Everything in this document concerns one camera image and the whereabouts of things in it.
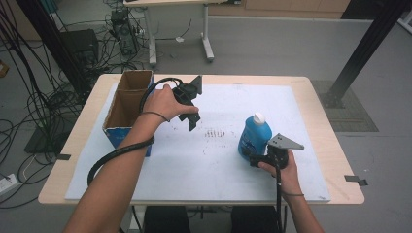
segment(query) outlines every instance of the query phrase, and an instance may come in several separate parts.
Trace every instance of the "white bottle cap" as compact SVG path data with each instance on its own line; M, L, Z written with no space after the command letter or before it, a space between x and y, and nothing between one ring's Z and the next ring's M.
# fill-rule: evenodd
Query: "white bottle cap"
M264 115L256 112L254 115L254 123L256 125L263 125L266 122L266 119L264 118Z

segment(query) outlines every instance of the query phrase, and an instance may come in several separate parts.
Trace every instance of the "forearm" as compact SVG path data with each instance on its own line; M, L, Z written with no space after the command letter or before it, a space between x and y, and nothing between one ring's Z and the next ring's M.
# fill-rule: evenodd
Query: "forearm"
M157 116L140 116L120 148L150 139L160 124ZM146 151L147 148L134 150L106 163L85 192L65 230L116 232L129 206Z
M303 196L288 197L287 202L291 208L294 226L298 233L324 232Z

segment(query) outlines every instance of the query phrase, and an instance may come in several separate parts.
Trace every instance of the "black pole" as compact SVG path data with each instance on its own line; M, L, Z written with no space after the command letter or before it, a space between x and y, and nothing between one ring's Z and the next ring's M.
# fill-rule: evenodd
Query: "black pole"
M81 102L85 103L91 92L91 85L87 82L85 74L80 69L79 62L64 45L59 30L44 9L41 1L17 0L17 3L81 98Z
M343 108L341 99L345 95L345 92L394 27L409 1L410 0L386 1L384 8L367 29L333 86L327 93L320 95L324 107Z

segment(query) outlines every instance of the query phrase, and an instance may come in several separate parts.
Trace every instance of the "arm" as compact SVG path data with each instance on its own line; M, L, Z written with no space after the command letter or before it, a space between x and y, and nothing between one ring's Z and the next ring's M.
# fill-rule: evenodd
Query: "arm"
M294 194L301 194L299 179L297 176L297 166L294 161L293 152L288 151L289 162L288 166L281 170L282 174L282 196L288 205L291 207L292 217L296 231L302 232L324 232L322 226L318 223L312 213L308 203L303 195L296 196ZM260 162L260 168L276 176L274 167L267 163Z
M156 112L171 119L183 113L197 113L198 109L179 104L170 86L165 85L147 100L144 112ZM157 115L139 116L119 147L150 139L163 122ZM134 150L106 163L86 190L64 232L117 232L130 204L146 150Z

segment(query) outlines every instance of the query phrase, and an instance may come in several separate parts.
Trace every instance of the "cardboard box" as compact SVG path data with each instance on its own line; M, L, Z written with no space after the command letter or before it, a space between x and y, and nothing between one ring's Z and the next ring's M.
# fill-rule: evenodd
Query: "cardboard box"
M140 101L154 82L153 72L149 70L125 71L121 75L109 113L103 123L103 131L115 148L123 141L140 115ZM148 148L146 156L150 156L150 152L151 148Z

